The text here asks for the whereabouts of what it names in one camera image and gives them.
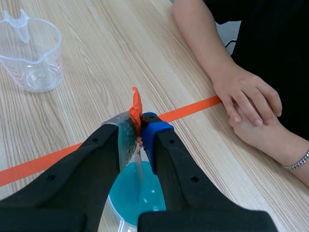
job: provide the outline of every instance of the clear plastic container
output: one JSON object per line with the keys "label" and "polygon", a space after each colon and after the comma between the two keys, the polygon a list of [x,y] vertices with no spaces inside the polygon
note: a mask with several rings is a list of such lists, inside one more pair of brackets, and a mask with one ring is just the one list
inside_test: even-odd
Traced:
{"label": "clear plastic container", "polygon": [[118,232],[136,232],[137,219],[140,213],[147,211],[165,211],[165,202],[159,179],[152,173],[147,156],[141,153],[144,182],[140,193],[139,201],[136,199],[136,187],[134,154],[129,164],[122,170],[116,179],[106,204],[119,221]]}
{"label": "clear plastic container", "polygon": [[0,63],[22,89],[49,91],[63,79],[61,33],[52,23],[4,11],[0,21]]}

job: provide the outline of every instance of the silver bracelet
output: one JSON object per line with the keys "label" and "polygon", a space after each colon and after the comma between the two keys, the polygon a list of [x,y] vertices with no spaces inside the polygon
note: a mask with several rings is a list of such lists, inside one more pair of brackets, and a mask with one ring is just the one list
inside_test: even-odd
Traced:
{"label": "silver bracelet", "polygon": [[307,160],[309,160],[309,151],[307,152],[307,154],[296,164],[294,164],[293,166],[282,166],[285,170],[294,170],[296,168],[299,168],[300,166],[302,166],[303,164],[305,164],[307,162]]}

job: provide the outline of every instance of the wooden table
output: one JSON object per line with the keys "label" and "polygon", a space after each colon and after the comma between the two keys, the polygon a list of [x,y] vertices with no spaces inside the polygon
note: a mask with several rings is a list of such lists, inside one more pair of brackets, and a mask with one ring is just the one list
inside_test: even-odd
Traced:
{"label": "wooden table", "polygon": [[[20,90],[0,72],[0,170],[82,142],[132,104],[158,114],[214,96],[211,81],[178,32],[168,0],[2,0],[19,16],[62,33],[64,81],[46,93]],[[309,190],[233,133],[221,104],[172,122],[213,183],[235,203],[267,211],[280,231],[308,231]],[[0,188],[4,198],[38,174]],[[105,208],[99,231],[116,231]]]}

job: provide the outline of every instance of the black shirt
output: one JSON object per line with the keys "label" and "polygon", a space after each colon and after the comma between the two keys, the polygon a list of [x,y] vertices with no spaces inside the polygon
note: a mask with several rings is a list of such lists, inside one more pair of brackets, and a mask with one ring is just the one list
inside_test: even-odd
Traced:
{"label": "black shirt", "polygon": [[309,139],[309,1],[204,2],[219,24],[241,20],[233,60],[278,91],[281,124]]}

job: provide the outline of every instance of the wrist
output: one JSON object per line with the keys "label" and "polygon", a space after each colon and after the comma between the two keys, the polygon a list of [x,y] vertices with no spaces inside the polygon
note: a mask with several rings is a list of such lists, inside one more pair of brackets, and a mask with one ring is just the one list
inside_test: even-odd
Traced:
{"label": "wrist", "polygon": [[309,142],[283,128],[269,147],[266,151],[268,155],[283,166],[292,166],[308,152]]}
{"label": "wrist", "polygon": [[234,76],[234,73],[239,73],[241,69],[242,68],[231,59],[221,63],[219,66],[212,66],[206,72],[215,85],[217,82],[225,81],[229,76]]}

